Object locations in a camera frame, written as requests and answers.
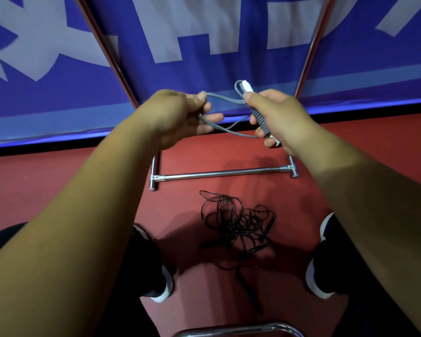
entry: red floor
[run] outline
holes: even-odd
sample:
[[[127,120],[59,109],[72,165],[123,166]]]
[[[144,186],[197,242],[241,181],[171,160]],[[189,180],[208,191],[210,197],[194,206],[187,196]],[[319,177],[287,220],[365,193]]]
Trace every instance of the red floor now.
[[[421,182],[421,114],[326,124],[388,166]],[[0,229],[32,219],[62,188],[92,149],[0,157]],[[287,164],[281,149],[228,134],[189,138],[163,152],[162,174],[203,172]],[[176,291],[163,304],[144,300],[161,336],[203,326],[279,319],[307,337],[330,336],[346,298],[320,300],[307,292],[303,276],[319,242],[318,227],[330,212],[321,192],[298,161],[300,177],[289,174],[231,176],[146,187],[136,222],[157,238],[165,263],[177,268]],[[197,248],[209,236],[200,222],[209,190],[239,196],[247,206],[266,204],[278,216],[270,232],[276,244],[274,270],[247,269],[264,315],[257,315],[234,274],[200,263]]]

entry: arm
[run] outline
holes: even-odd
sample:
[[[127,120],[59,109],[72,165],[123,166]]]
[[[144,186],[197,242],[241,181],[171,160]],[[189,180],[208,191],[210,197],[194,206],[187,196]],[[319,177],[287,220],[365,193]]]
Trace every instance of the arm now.
[[[291,96],[267,90],[246,99],[303,161],[371,271],[421,332],[421,185],[323,129]],[[256,134],[264,137],[260,128]]]
[[[211,108],[199,96],[157,92],[0,250],[0,336],[93,333],[117,277],[151,159],[185,136],[211,131],[194,115]]]

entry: shoe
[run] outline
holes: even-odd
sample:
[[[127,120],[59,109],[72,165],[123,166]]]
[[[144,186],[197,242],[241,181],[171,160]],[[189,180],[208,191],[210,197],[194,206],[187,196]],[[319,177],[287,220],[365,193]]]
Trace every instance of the shoe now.
[[[320,245],[323,243],[323,241],[326,241],[326,236],[325,236],[326,227],[327,227],[328,222],[330,221],[330,219],[333,217],[333,215],[334,215],[334,213],[331,213],[331,214],[327,215],[326,218],[321,223],[321,226],[320,226],[321,243],[320,243]],[[317,248],[315,248],[314,258],[315,258],[315,254],[317,253],[317,251],[320,250],[319,247],[320,246],[317,246]],[[335,292],[325,292],[325,291],[321,290],[318,287],[318,285],[317,285],[317,283],[315,281],[314,258],[310,261],[309,266],[307,266],[307,270],[306,270],[306,283],[307,283],[307,286],[312,291],[312,293],[314,295],[316,295],[317,297],[320,297],[321,299],[328,299]]]
[[[138,232],[144,240],[148,240],[148,241],[152,240],[150,236],[148,235],[148,233],[141,226],[134,224],[133,227],[134,227],[134,230]],[[157,297],[150,297],[152,300],[154,300],[157,303],[162,303],[164,300],[166,300],[172,294],[173,289],[174,289],[173,277],[171,276],[167,267],[165,267],[164,265],[162,265],[162,274],[165,278],[165,283],[166,283],[164,292]]]

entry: black jump rope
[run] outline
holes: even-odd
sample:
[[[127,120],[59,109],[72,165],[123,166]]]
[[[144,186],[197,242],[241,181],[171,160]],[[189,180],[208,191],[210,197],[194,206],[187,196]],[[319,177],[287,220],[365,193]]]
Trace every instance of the black jump rope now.
[[[276,219],[276,214],[264,205],[258,205],[253,209],[245,208],[237,197],[205,190],[201,190],[200,195],[206,199],[201,207],[201,219],[206,227],[218,232],[217,238],[200,243],[200,255],[221,270],[235,270],[236,279],[247,293],[253,307],[262,314],[262,307],[257,295],[240,273],[240,269],[242,267],[259,267],[249,262],[254,253],[267,247],[273,248],[268,233]],[[241,244],[241,250],[234,247],[235,243]],[[233,266],[222,266],[204,252],[206,249],[218,246],[227,249],[228,254],[232,256]]]

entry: jump rope handle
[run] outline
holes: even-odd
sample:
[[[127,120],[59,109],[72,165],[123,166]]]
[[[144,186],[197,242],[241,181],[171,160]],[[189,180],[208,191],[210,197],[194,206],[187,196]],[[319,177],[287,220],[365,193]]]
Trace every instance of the jump rope handle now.
[[[244,81],[242,81],[240,83],[240,88],[243,91],[243,93],[245,93],[245,92],[254,92],[254,90],[251,87],[250,83],[248,83],[246,80],[244,80]],[[254,118],[256,118],[257,123],[262,128],[262,130],[264,130],[265,136],[266,137],[274,138],[275,141],[276,141],[276,147],[280,146],[281,145],[281,142],[278,141],[273,135],[271,135],[270,130],[268,130],[267,124],[265,123],[264,117],[255,108],[250,107],[250,109],[251,109],[251,112],[252,112]]]

